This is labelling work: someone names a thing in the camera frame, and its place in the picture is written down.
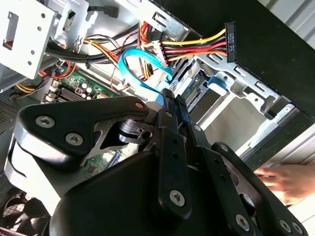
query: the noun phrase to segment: fan grille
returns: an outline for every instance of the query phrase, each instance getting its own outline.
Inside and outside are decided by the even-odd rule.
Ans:
[[[30,200],[32,199],[33,197],[31,196],[28,196],[26,195],[25,196],[26,200]],[[13,205],[13,206],[10,206],[8,208],[5,209],[4,213],[3,213],[3,216],[7,216],[7,215],[11,215],[13,213],[17,213],[17,212],[22,212],[23,209],[24,209],[24,204],[18,204],[18,205]],[[11,228],[10,230],[11,231],[14,231],[16,232],[17,229],[19,228],[20,224],[21,224],[21,218],[19,217],[16,221],[15,221],[16,225],[13,226],[13,228]]]
[[[0,101],[0,134],[14,124],[17,112],[14,107]]]

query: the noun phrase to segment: metal bolt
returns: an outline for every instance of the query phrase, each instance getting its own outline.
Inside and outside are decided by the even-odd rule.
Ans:
[[[299,233],[299,234],[303,234],[303,230],[301,229],[301,227],[295,223],[294,221],[292,222],[293,227],[295,228],[295,230]]]
[[[280,222],[280,225],[282,226],[282,228],[285,229],[285,231],[287,231],[288,233],[292,232],[290,226],[284,220],[280,220],[279,222]]]
[[[63,67],[59,67],[58,70],[59,70],[60,73],[64,73],[64,68]]]
[[[74,145],[74,146],[80,146],[83,143],[82,136],[76,133],[67,134],[67,136],[65,137],[65,140],[69,144]]]
[[[169,193],[169,198],[175,205],[182,207],[185,204],[185,197],[183,194],[178,190],[172,190]]]
[[[198,132],[201,131],[201,128],[200,128],[198,125],[195,125],[194,128],[195,128],[195,130],[197,130]]]
[[[36,118],[35,122],[36,124],[43,128],[51,128],[56,124],[54,119],[47,116],[39,116]]]
[[[224,151],[228,151],[227,147],[223,144],[220,145],[220,147],[224,150]]]
[[[143,109],[144,108],[144,106],[141,104],[141,103],[136,103],[136,106],[138,107],[138,108],[140,108],[140,109]]]
[[[250,230],[250,225],[244,216],[237,214],[235,216],[236,223],[246,232]]]
[[[172,113],[170,113],[170,112],[166,112],[166,114],[167,114],[169,117],[173,117]]]

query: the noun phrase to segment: human hand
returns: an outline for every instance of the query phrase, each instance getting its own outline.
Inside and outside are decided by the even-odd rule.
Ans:
[[[315,194],[315,165],[259,168],[254,173],[283,204],[295,204]]]

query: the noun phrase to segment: green circuit board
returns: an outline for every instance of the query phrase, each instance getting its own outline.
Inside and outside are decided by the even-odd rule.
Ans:
[[[194,90],[196,88],[198,88],[202,83],[204,83],[203,80],[199,79],[198,77],[196,77],[194,79],[194,81],[192,81],[192,83],[188,86],[188,88],[183,92],[182,94],[182,98],[185,99],[185,101],[187,102],[187,99],[189,98],[189,96],[194,92]]]
[[[82,84],[87,84],[88,87],[92,88],[92,92],[89,94],[93,95],[93,98],[96,98],[99,94],[106,94],[108,97],[117,97],[118,95],[110,91],[109,89],[103,88],[98,84],[89,81],[84,76],[74,72],[71,76],[66,79],[61,80],[61,84],[71,91],[75,92],[76,89],[81,89],[82,92],[85,91],[85,88],[82,88]]]
[[[85,178],[91,178],[106,170],[108,162],[101,154],[88,159],[84,165]]]

